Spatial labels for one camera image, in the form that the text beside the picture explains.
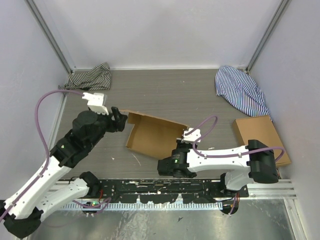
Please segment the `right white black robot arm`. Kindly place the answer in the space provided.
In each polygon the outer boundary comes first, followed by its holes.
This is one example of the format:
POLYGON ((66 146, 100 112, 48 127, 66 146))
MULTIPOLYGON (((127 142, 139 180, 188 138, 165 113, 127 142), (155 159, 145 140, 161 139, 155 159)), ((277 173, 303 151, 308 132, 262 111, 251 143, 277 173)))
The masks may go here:
POLYGON ((158 161, 157 171, 161 176, 191 179, 198 172, 223 170, 220 192, 229 198, 248 184, 279 181, 275 150, 256 139, 249 140, 247 145, 222 150, 198 150, 196 144, 178 139, 171 156, 158 161))

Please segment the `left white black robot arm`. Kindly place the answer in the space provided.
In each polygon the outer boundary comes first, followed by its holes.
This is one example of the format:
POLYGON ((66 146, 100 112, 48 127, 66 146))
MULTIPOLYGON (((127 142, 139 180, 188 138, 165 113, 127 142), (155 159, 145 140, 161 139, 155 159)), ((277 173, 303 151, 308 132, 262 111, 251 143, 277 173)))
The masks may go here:
POLYGON ((101 182, 90 171, 57 192, 47 195, 50 188, 81 160, 86 158, 105 133, 122 132, 128 116, 117 107, 111 114, 82 111, 72 122, 71 130, 51 149, 49 159, 14 195, 0 202, 0 218, 7 231, 23 239, 63 205, 82 197, 95 198, 101 182))

